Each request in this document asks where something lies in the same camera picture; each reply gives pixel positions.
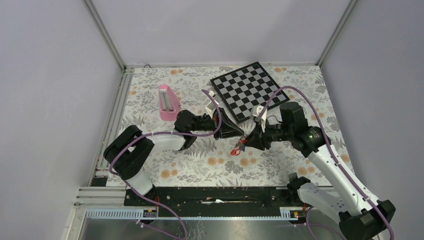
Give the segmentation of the pink plastic box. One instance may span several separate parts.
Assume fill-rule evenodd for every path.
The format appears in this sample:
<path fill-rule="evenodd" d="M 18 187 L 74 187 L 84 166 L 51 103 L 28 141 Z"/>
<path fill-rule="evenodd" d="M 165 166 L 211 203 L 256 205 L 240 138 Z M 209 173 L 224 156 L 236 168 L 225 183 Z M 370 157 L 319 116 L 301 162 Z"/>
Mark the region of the pink plastic box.
<path fill-rule="evenodd" d="M 174 91 L 166 84 L 161 84 L 158 90 L 159 115 L 163 121 L 174 122 L 182 110 L 181 102 Z"/>

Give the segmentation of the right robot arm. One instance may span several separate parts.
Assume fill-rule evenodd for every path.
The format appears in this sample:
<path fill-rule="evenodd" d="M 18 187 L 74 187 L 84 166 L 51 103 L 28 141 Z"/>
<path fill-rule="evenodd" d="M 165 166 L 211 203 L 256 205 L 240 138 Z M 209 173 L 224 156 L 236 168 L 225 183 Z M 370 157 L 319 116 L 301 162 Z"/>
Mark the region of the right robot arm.
<path fill-rule="evenodd" d="M 371 240 L 388 229 L 396 211 L 390 200 L 380 200 L 346 166 L 322 129 L 310 126 L 303 108 L 296 102 L 280 107 L 282 121 L 256 123 L 244 141 L 246 147 L 268 150 L 273 142 L 290 142 L 292 147 L 311 161 L 331 183 L 338 196 L 319 189 L 305 177 L 292 180 L 287 201 L 315 207 L 338 224 L 347 240 Z"/>

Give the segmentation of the black grey checkerboard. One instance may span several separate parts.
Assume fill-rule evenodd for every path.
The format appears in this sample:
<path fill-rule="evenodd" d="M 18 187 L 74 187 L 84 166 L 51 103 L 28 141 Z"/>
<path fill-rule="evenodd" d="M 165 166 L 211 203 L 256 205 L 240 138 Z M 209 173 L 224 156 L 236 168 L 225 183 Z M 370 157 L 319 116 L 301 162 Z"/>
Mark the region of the black grey checkerboard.
<path fill-rule="evenodd" d="M 254 62 L 210 80 L 236 123 L 250 118 L 253 107 L 264 106 L 280 88 L 259 62 Z"/>

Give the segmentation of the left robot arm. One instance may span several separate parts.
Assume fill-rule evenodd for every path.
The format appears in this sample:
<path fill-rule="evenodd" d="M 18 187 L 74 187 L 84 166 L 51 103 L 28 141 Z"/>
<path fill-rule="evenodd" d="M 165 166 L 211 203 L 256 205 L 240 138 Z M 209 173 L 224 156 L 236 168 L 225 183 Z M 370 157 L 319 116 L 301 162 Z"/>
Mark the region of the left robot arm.
<path fill-rule="evenodd" d="M 109 171 L 134 190 L 142 205 L 148 206 L 155 200 L 154 184 L 142 167 L 150 153 L 183 151 L 190 148 L 198 137 L 213 136 L 219 140 L 243 135 L 244 131 L 221 107 L 212 115 L 195 115 L 182 110 L 177 114 L 173 131 L 143 133 L 136 125 L 130 125 L 109 144 L 103 157 L 109 163 Z"/>

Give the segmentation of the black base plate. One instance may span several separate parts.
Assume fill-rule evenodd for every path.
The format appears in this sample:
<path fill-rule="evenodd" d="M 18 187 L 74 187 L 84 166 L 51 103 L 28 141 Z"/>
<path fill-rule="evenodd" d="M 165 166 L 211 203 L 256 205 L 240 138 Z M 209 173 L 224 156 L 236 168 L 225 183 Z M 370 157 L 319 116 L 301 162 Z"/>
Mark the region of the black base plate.
<path fill-rule="evenodd" d="M 310 207 L 286 187 L 154 187 L 144 197 L 126 190 L 124 206 L 147 208 L 160 218 L 303 217 Z"/>

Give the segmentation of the red tag key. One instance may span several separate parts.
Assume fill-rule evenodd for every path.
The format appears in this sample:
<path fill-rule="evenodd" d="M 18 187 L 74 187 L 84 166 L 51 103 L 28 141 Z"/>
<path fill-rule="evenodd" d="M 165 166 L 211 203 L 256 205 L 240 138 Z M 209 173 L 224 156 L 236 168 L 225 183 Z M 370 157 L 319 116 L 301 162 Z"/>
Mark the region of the red tag key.
<path fill-rule="evenodd" d="M 234 148 L 231 152 L 230 152 L 230 155 L 231 156 L 238 156 L 240 153 L 241 153 L 241 148 L 239 147 L 239 148 Z"/>

